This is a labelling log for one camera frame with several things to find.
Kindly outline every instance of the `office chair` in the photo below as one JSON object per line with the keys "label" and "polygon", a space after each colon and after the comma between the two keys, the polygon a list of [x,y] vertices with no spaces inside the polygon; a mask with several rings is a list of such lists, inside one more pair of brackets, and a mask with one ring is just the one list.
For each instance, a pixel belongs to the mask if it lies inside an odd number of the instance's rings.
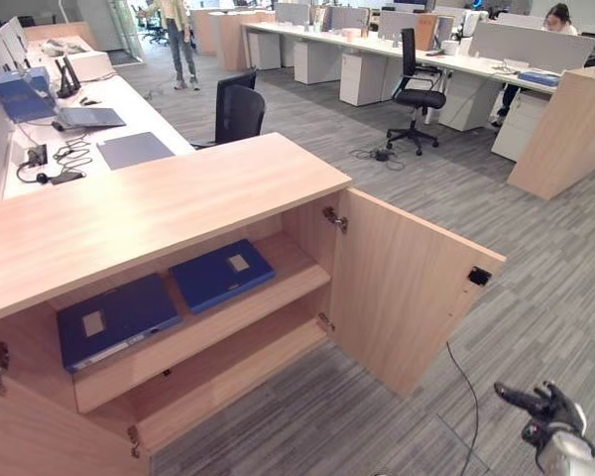
{"label": "office chair", "polygon": [[150,38],[150,44],[154,42],[157,42],[158,45],[161,44],[160,42],[163,42],[164,45],[170,44],[170,37],[168,37],[166,29],[163,28],[160,12],[151,18],[146,18],[146,33],[143,34],[142,39],[146,38]]}
{"label": "office chair", "polygon": [[235,84],[225,89],[223,144],[260,135],[265,98],[258,91]]}
{"label": "office chair", "polygon": [[130,5],[130,8],[132,8],[132,13],[135,14],[135,20],[137,20],[137,28],[145,29],[147,22],[146,19],[142,16],[143,9],[141,7],[137,7],[136,5]]}
{"label": "office chair", "polygon": [[230,141],[230,133],[225,127],[226,124],[226,93],[227,89],[234,85],[248,87],[254,89],[256,87],[256,69],[253,68],[238,76],[221,79],[216,85],[216,128],[214,132],[214,140],[207,142],[192,142],[191,145],[195,149],[206,149],[218,144],[226,144]]}
{"label": "office chair", "polygon": [[26,16],[23,16],[23,17],[18,17],[18,20],[20,21],[20,25],[22,26],[22,28],[29,28],[29,27],[35,27],[36,26],[36,21],[30,15],[26,15]]}
{"label": "office chair", "polygon": [[[387,149],[393,148],[393,142],[400,139],[410,139],[416,144],[416,154],[418,156],[423,154],[423,150],[420,144],[420,138],[430,139],[433,147],[438,147],[438,140],[434,136],[425,134],[424,132],[417,129],[417,120],[421,119],[423,115],[427,113],[427,108],[440,109],[445,104],[445,94],[439,91],[434,91],[434,86],[437,80],[432,81],[428,78],[415,77],[417,71],[425,71],[436,73],[433,68],[423,68],[417,66],[417,53],[415,46],[415,29],[404,28],[401,30],[402,36],[402,48],[404,53],[404,71],[403,75],[399,80],[399,84],[393,92],[393,100],[397,104],[403,106],[411,106],[415,109],[415,116],[408,129],[388,129],[386,137],[388,142],[386,143]],[[431,83],[429,90],[426,89],[409,89],[406,85],[410,79],[416,79],[421,81],[427,81]]]}

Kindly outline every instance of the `cabinet shelf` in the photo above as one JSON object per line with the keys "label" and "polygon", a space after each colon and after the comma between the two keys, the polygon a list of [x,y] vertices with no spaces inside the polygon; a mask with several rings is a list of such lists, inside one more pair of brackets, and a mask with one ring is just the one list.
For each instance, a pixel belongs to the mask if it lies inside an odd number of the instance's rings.
{"label": "cabinet shelf", "polygon": [[154,452],[224,409],[326,339],[294,302],[126,395]]}
{"label": "cabinet shelf", "polygon": [[257,241],[255,246],[277,276],[201,314],[191,314],[174,279],[166,276],[183,323],[75,374],[79,412],[91,412],[330,281],[330,276],[283,234]]}

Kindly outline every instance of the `jeans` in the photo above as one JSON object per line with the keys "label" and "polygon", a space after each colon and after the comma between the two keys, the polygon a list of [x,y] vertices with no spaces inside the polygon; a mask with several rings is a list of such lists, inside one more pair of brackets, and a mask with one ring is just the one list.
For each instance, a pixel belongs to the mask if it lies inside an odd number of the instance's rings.
{"label": "jeans", "polygon": [[512,106],[512,102],[514,102],[514,98],[518,91],[520,90],[519,87],[513,84],[507,84],[505,87],[505,93],[503,94],[503,107],[498,110],[498,115],[500,117],[507,117],[509,114],[509,108]]}
{"label": "jeans", "polygon": [[180,62],[181,49],[185,55],[189,74],[196,77],[196,66],[194,65],[194,59],[191,57],[191,42],[186,43],[184,41],[184,34],[177,28],[177,22],[175,22],[174,18],[168,18],[168,36],[170,37],[172,59],[175,62],[175,69],[177,70],[177,80],[182,81],[182,63]]}

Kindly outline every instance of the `power strip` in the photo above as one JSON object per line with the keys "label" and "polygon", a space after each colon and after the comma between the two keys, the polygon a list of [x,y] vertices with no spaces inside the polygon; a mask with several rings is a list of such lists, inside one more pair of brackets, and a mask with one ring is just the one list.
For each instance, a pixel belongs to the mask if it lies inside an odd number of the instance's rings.
{"label": "power strip", "polygon": [[32,147],[27,150],[27,158],[29,167],[45,166],[49,163],[49,156],[47,154],[47,145]]}
{"label": "power strip", "polygon": [[372,154],[377,162],[387,162],[395,153],[388,149],[376,149]]}

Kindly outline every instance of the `blue folder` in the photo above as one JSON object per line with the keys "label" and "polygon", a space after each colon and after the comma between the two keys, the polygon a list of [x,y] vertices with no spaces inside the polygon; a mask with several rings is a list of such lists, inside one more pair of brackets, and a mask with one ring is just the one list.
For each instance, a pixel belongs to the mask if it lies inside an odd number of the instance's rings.
{"label": "blue folder", "polygon": [[172,274],[198,314],[273,279],[274,269],[249,240],[240,240],[174,266]]}
{"label": "blue folder", "polygon": [[560,81],[559,74],[551,72],[523,71],[518,74],[518,79],[536,82],[545,86],[557,87]]}
{"label": "blue folder", "polygon": [[58,312],[61,360],[73,373],[182,322],[158,275]]}

